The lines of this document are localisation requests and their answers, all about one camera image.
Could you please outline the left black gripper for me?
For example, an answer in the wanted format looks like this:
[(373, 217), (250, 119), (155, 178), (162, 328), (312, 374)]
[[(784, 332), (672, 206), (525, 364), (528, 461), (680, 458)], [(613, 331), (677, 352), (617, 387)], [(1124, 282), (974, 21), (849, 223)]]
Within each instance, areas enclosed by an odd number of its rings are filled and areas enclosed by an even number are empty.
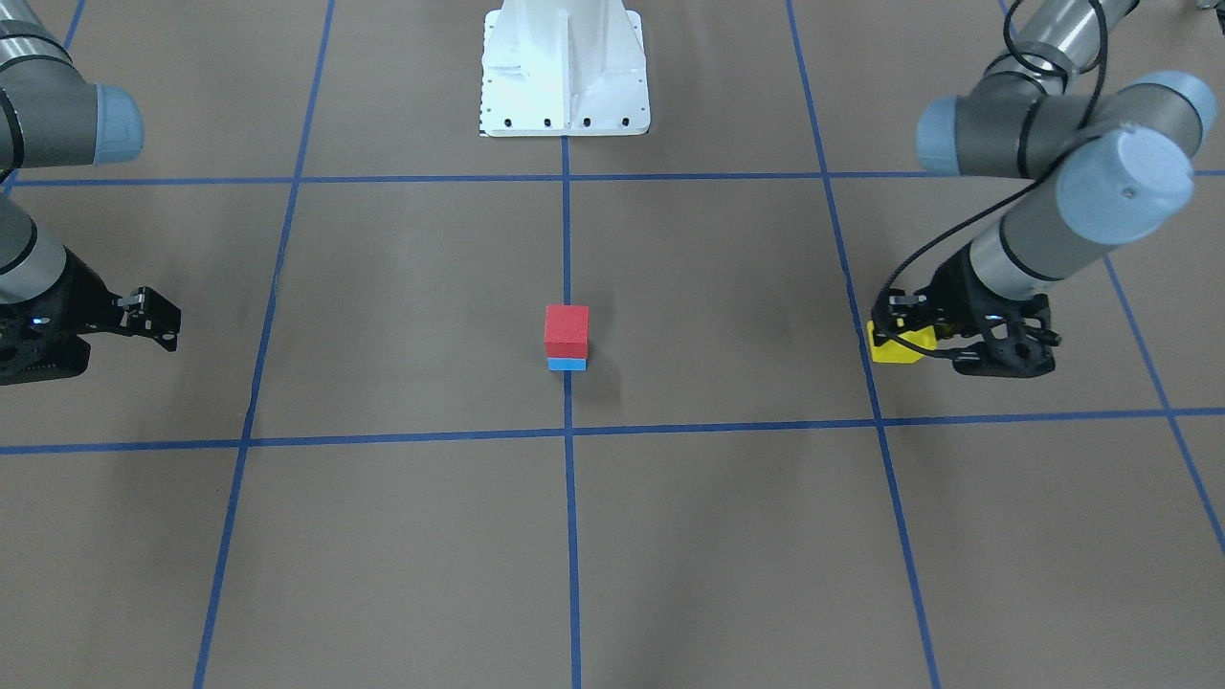
[(884, 329), (902, 335), (933, 327), (937, 340), (1033, 337), (1038, 326), (1028, 306), (993, 293), (976, 275), (970, 253), (956, 253), (919, 293), (884, 294)]

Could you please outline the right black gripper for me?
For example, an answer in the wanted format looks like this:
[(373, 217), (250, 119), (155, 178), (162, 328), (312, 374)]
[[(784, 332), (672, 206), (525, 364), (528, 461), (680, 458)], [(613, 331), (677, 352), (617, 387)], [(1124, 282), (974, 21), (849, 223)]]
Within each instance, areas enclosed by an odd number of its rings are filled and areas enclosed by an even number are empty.
[(114, 333), (154, 341), (176, 352), (183, 311), (149, 287), (111, 293), (78, 257), (34, 300), (1, 306), (1, 384), (4, 387), (75, 378), (87, 370), (91, 346), (85, 333)]

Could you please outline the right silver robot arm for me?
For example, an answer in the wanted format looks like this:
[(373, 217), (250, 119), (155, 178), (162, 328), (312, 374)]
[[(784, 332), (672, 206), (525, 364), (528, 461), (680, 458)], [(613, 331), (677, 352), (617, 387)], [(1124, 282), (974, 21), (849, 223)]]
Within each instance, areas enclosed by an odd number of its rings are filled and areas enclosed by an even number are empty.
[[(123, 88), (88, 82), (26, 1), (1, 5), (2, 175), (136, 161), (145, 118)], [(1, 383), (83, 374), (88, 333), (174, 352), (181, 309), (148, 286), (123, 295), (9, 196), (1, 201)]]

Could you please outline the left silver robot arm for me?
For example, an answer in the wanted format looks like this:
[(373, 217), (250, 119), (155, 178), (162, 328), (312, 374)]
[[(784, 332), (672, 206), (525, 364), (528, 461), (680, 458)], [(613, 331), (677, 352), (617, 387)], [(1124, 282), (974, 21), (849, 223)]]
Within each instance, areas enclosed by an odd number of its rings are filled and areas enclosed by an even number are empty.
[(1133, 1), (1045, 1), (1003, 26), (1005, 51), (967, 94), (933, 101), (916, 126), (924, 168), (1018, 179), (1025, 188), (962, 223), (985, 230), (929, 284), (884, 280), (871, 309), (872, 353), (958, 367), (1036, 367), (1058, 345), (1054, 286), (1147, 238), (1194, 191), (1193, 158), (1216, 97), (1164, 71), (1102, 92), (1112, 29)]

